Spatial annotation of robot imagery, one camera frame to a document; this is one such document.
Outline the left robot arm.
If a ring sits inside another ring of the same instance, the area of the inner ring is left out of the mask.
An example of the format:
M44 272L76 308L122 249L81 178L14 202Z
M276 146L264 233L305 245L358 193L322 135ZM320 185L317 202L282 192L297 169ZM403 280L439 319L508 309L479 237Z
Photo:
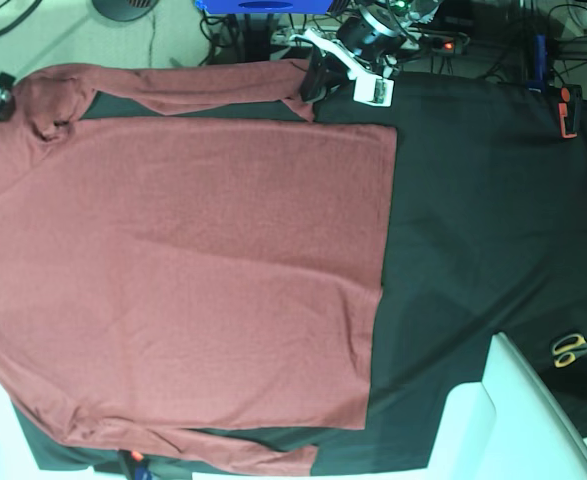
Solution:
M422 36L411 28L430 22L439 6L438 1L363 1L335 32L319 27L294 31L292 41L311 46L302 100L317 102L352 82L355 102L389 107L393 76L403 61L400 52L417 55L424 49Z

